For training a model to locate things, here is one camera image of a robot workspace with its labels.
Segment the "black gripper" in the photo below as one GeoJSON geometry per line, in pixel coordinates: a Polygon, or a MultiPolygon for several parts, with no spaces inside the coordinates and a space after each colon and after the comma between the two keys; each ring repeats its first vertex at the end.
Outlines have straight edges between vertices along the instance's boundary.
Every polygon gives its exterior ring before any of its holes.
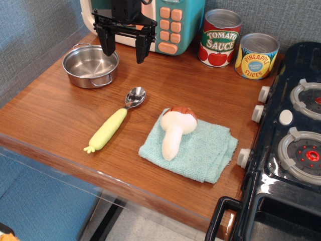
{"type": "Polygon", "coordinates": [[[110,1],[110,8],[93,9],[94,30],[103,53],[111,56],[115,51],[115,35],[136,38],[136,62],[141,64],[149,55],[151,38],[156,37],[157,22],[142,13],[142,5],[152,1],[110,1]]]}

